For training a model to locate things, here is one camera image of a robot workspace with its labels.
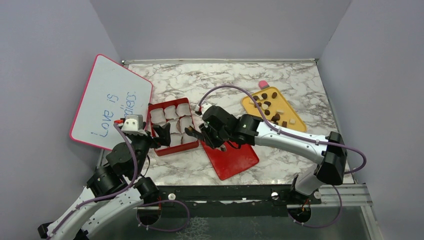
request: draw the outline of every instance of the white marble surface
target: white marble surface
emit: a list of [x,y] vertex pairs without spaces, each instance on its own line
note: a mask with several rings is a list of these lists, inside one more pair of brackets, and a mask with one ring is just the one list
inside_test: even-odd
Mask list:
[[[187,97],[196,126],[202,123],[194,113],[195,105],[211,88],[228,84],[259,91],[258,82],[265,80],[278,88],[311,134],[327,135],[336,124],[315,63],[182,63],[130,64],[128,69],[153,83],[151,103]],[[206,102],[219,105],[236,117],[246,113],[241,99],[244,93],[222,88]],[[151,165],[147,176],[157,185],[249,185],[291,184],[293,176],[306,170],[312,162],[279,149],[254,146],[259,163],[250,169],[221,181],[200,144],[184,152],[156,156],[150,151]],[[353,183],[346,175],[344,183]]]

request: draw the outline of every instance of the red box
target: red box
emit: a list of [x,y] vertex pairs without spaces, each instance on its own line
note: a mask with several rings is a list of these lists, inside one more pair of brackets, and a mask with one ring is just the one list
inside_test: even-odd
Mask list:
[[[152,111],[153,109],[165,109],[172,105],[174,105],[175,108],[177,108],[177,106],[180,104],[188,104],[188,103],[189,103],[189,99],[187,97],[184,97],[184,98],[180,98],[180,99],[176,99],[172,101],[165,101],[165,102],[152,104],[148,106],[148,121],[150,122],[150,129],[152,129],[152,126],[153,126],[153,123],[150,119],[150,111]],[[190,115],[190,116],[191,116],[191,122],[193,123],[193,126],[194,126],[193,115]],[[151,134],[153,135],[153,137],[156,137],[155,131],[153,131],[153,129],[151,131]],[[197,148],[198,146],[199,146],[199,141],[194,141],[194,142],[184,143],[178,146],[171,146],[165,149],[160,149],[160,150],[155,149],[154,152],[158,156],[163,156],[163,155],[178,153],[184,150],[194,149],[194,148]]]

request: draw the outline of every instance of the gray wall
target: gray wall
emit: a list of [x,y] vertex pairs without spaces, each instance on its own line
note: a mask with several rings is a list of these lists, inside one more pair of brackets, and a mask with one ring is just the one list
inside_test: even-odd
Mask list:
[[351,0],[90,0],[124,60],[319,58]]
[[2,1],[0,29],[0,238],[35,240],[92,174],[68,132],[96,54],[119,57],[88,0]]
[[353,0],[318,62],[386,240],[422,239],[423,26],[422,0]]

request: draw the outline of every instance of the marble tabletop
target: marble tabletop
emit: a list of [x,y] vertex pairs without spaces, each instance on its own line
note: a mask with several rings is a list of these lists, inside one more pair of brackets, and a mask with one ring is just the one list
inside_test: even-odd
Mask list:
[[[265,80],[281,91],[305,122],[308,133],[327,135],[337,130],[314,62],[130,64],[128,69],[153,83],[152,104],[188,98],[196,126],[202,120],[194,113],[195,105],[208,90],[220,85],[235,85],[254,93],[259,91],[258,82]],[[206,102],[239,117],[246,113],[241,104],[243,97],[244,93],[236,89],[221,88],[211,93]],[[165,156],[157,156],[151,150],[147,176],[159,186],[291,184],[294,175],[313,164],[276,148],[253,146],[253,149],[259,163],[226,180],[218,178],[201,144]],[[353,183],[350,174],[345,176],[344,183]]]

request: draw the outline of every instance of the yellow tray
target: yellow tray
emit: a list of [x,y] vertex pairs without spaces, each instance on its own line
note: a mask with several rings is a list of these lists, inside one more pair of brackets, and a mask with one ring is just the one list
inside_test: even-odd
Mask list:
[[[265,101],[268,101],[271,103],[271,106],[268,107],[270,114],[266,116],[267,120],[271,121],[271,118],[277,113],[277,111],[282,110],[283,114],[279,114],[280,120],[277,121],[277,124],[279,126],[283,126],[283,122],[286,122],[285,124],[287,125],[287,128],[300,132],[306,132],[306,125],[304,121],[302,121],[302,119],[298,116],[295,110],[293,110],[292,106],[290,106],[289,102],[283,97],[283,95],[277,88],[269,86],[258,92],[253,93],[252,96],[259,97],[263,93],[266,93],[268,95],[267,98],[260,98],[257,102],[264,104]],[[273,93],[277,93],[276,98],[272,98]],[[250,115],[261,117],[261,114],[255,107],[255,105],[249,103],[250,100],[251,99],[248,96],[244,97],[241,100],[241,104],[243,105],[244,109],[246,109],[247,113]]]

